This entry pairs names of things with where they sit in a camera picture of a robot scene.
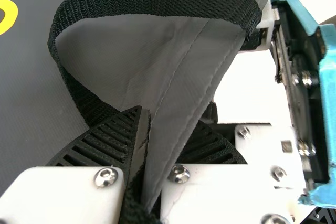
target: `blue plastic frame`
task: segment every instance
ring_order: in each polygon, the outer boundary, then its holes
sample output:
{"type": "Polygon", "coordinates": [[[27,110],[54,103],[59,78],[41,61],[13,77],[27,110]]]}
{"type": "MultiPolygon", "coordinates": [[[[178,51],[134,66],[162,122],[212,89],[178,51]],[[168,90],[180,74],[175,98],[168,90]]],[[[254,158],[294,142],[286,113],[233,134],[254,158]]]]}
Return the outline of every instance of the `blue plastic frame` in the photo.
{"type": "Polygon", "coordinates": [[[326,45],[324,59],[319,63],[319,77],[324,116],[325,139],[328,149],[330,180],[327,184],[316,184],[316,189],[301,196],[299,201],[306,205],[336,208],[336,29],[335,25],[319,25],[299,0],[287,1],[298,17],[306,33],[313,35],[320,27],[326,45]]]}

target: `white plastic part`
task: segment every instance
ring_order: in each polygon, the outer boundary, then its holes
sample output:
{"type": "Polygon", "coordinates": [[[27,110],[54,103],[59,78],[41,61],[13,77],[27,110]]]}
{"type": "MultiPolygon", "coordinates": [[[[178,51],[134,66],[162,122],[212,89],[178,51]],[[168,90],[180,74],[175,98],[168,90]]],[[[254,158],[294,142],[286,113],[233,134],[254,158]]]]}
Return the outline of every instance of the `white plastic part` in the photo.
{"type": "Polygon", "coordinates": [[[121,169],[113,185],[98,188],[102,167],[35,167],[21,173],[0,198],[8,224],[117,224],[124,194],[121,169]]]}
{"type": "Polygon", "coordinates": [[[161,194],[161,221],[169,224],[260,223],[279,214],[291,223],[271,177],[253,165],[184,165],[190,179],[167,180],[161,194]]]}
{"type": "Polygon", "coordinates": [[[297,141],[292,127],[271,125],[238,125],[235,130],[235,146],[249,165],[256,165],[260,171],[271,176],[275,166],[281,167],[287,176],[280,182],[272,180],[274,186],[301,190],[306,188],[302,162],[297,149],[297,141]],[[239,136],[242,126],[250,131],[250,138],[239,136]],[[282,142],[290,142],[291,153],[282,150],[282,142]]]}
{"type": "Polygon", "coordinates": [[[261,17],[261,21],[256,27],[256,29],[262,29],[264,31],[261,44],[257,47],[257,49],[251,50],[249,52],[268,50],[271,45],[273,28],[274,28],[274,15],[272,12],[272,5],[270,0],[268,0],[262,11],[263,15],[261,17]]]}
{"type": "Polygon", "coordinates": [[[298,203],[298,198],[306,187],[301,158],[297,149],[297,140],[292,127],[271,125],[238,125],[235,131],[235,146],[249,165],[259,167],[259,171],[271,177],[271,169],[279,166],[287,176],[280,182],[272,179],[276,190],[275,197],[282,198],[287,212],[295,217],[295,223],[301,223],[313,210],[314,206],[298,203]],[[250,138],[239,136],[238,130],[247,127],[250,138]],[[290,141],[292,153],[282,150],[282,142],[290,141]]]}

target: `black nylon strap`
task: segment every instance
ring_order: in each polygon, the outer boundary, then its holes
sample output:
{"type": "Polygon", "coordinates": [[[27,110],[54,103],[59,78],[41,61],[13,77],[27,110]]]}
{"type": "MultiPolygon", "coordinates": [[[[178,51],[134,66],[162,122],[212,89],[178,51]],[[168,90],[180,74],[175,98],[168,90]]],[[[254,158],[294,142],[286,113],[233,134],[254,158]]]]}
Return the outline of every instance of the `black nylon strap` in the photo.
{"type": "Polygon", "coordinates": [[[224,19],[238,24],[246,31],[247,37],[261,20],[261,10],[255,0],[64,0],[52,21],[48,48],[78,110],[90,127],[118,111],[102,102],[65,70],[55,40],[64,29],[81,19],[122,14],[224,19]]]}

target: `silver bolt head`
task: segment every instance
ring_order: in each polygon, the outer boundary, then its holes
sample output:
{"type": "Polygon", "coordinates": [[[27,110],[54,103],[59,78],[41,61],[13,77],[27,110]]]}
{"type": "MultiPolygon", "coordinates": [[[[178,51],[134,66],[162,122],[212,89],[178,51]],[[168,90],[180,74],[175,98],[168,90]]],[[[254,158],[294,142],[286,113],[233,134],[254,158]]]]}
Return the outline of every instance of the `silver bolt head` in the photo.
{"type": "Polygon", "coordinates": [[[186,183],[189,180],[189,178],[190,178],[189,170],[185,166],[179,164],[173,166],[168,176],[168,179],[171,182],[178,184],[186,183]]]}
{"type": "Polygon", "coordinates": [[[238,135],[244,139],[251,138],[251,132],[248,127],[242,126],[238,129],[238,135]]]}
{"type": "Polygon", "coordinates": [[[268,215],[264,217],[262,224],[289,224],[290,222],[281,215],[268,215]]]}
{"type": "Polygon", "coordinates": [[[98,187],[107,187],[113,185],[118,179],[118,171],[111,167],[100,169],[93,179],[98,187]]]}
{"type": "Polygon", "coordinates": [[[297,84],[299,84],[300,83],[300,79],[299,79],[299,76],[296,74],[296,73],[294,73],[293,75],[292,75],[292,83],[293,83],[293,85],[297,85],[297,84]]]}
{"type": "Polygon", "coordinates": [[[283,178],[287,176],[287,173],[284,169],[279,166],[275,166],[271,170],[272,177],[277,181],[280,182],[283,178]]]}

